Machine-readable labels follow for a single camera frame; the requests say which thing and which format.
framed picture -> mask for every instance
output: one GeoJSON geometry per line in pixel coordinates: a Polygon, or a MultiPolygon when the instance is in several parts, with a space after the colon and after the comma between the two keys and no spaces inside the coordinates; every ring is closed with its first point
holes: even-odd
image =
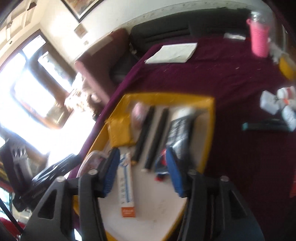
{"type": "Polygon", "coordinates": [[[61,0],[69,11],[81,22],[96,6],[104,0],[61,0]]]}

white paper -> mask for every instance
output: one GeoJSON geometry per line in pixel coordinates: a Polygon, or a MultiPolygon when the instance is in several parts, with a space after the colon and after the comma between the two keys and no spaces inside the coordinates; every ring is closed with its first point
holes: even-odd
{"type": "Polygon", "coordinates": [[[197,43],[164,45],[152,57],[145,60],[145,63],[185,63],[191,58],[196,47],[197,43]]]}

orange label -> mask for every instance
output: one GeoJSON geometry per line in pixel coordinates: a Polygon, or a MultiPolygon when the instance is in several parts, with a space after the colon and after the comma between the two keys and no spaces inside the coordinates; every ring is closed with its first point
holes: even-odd
{"type": "Polygon", "coordinates": [[[124,218],[135,218],[135,208],[134,207],[122,207],[121,214],[124,218]]]}

yellow object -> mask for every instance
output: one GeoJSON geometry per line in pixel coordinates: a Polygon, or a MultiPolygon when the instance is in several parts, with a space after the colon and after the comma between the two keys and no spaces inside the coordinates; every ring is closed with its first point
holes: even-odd
{"type": "Polygon", "coordinates": [[[279,69],[282,74],[289,80],[294,80],[296,77],[296,65],[294,61],[286,54],[283,54],[279,59],[279,69]]]}
{"type": "Polygon", "coordinates": [[[111,147],[134,145],[130,115],[110,117],[107,122],[111,147]]]}
{"type": "MultiPolygon", "coordinates": [[[[209,96],[199,96],[199,95],[186,95],[186,94],[174,94],[174,93],[135,93],[135,94],[125,94],[109,119],[120,117],[124,114],[124,110],[126,110],[131,102],[143,102],[147,105],[164,105],[164,106],[192,106],[196,109],[207,110],[209,113],[209,122],[207,123],[207,135],[205,140],[205,145],[202,153],[202,158],[200,161],[197,170],[200,173],[203,173],[205,170],[205,166],[207,163],[207,159],[210,153],[212,139],[214,134],[214,126],[215,126],[215,100],[213,97],[209,96]]],[[[90,148],[89,153],[94,150],[102,151],[107,142],[109,140],[108,136],[108,124],[106,123],[96,140],[94,141],[92,147],[90,148]]],[[[79,203],[78,197],[74,196],[73,207],[75,212],[79,215],[79,203]]],[[[166,236],[162,241],[167,240],[176,229],[180,221],[182,220],[182,216],[184,213],[183,210],[180,211],[178,218],[176,219],[174,225],[170,228],[166,236]]],[[[112,237],[108,232],[106,232],[108,241],[117,241],[114,237],[112,237]]]]}

black cable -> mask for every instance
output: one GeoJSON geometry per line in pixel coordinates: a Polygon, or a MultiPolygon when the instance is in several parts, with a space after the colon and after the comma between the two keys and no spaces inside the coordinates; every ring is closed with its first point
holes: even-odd
{"type": "Polygon", "coordinates": [[[18,231],[22,234],[23,233],[23,229],[22,227],[17,223],[17,221],[15,220],[14,216],[11,214],[11,212],[8,210],[8,208],[6,207],[6,205],[4,204],[4,202],[1,200],[0,198],[0,208],[3,210],[3,212],[7,215],[7,217],[9,218],[9,220],[13,223],[13,225],[18,229],[18,231]]]}

